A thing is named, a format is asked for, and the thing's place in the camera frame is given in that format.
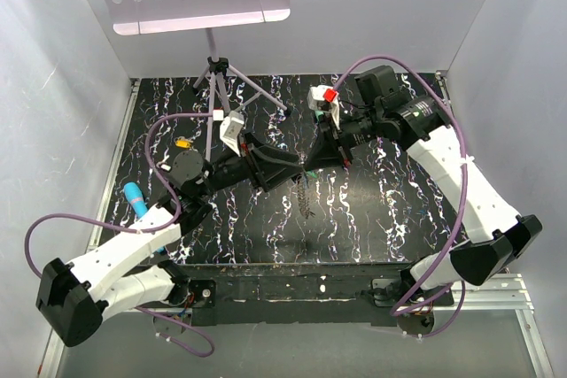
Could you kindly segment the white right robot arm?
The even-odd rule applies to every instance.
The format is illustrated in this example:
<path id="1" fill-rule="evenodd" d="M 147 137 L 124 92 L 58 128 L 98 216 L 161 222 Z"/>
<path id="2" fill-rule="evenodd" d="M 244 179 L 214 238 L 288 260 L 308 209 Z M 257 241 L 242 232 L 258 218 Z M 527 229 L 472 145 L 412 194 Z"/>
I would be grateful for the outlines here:
<path id="1" fill-rule="evenodd" d="M 374 138 L 396 143 L 437 184 L 457 213 L 457 227 L 467 241 L 447 253 L 422 258 L 392 284 L 398 303 L 420 305 L 433 291 L 458 281 L 480 286 L 524 254 L 543 226 L 533 214 L 508 204 L 462 151 L 457 129 L 431 96 L 412 96 L 390 66 L 355 78 L 363 106 L 347 117 L 339 113 L 338 92 L 314 86 L 307 103 L 318 126 L 307 157 L 308 171 L 350 166 L 353 148 Z"/>

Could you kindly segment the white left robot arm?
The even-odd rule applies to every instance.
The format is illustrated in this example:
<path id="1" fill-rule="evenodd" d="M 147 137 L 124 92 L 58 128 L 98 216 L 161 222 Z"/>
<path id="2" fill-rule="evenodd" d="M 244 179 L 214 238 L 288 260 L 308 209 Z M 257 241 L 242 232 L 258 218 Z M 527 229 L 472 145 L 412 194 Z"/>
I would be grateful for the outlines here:
<path id="1" fill-rule="evenodd" d="M 183 150 L 165 169 L 166 195 L 148 212 L 95 250 L 68 262 L 55 258 L 43 268 L 37 309 L 63 344 L 74 347 L 104 321 L 139 305 L 182 305 L 191 292 L 190 277 L 173 261 L 139 273 L 133 268 L 197 228 L 212 210 L 207 198 L 215 192 L 241 181 L 270 191 L 302 171 L 298 155 L 249 132 L 213 163 L 196 150 Z"/>

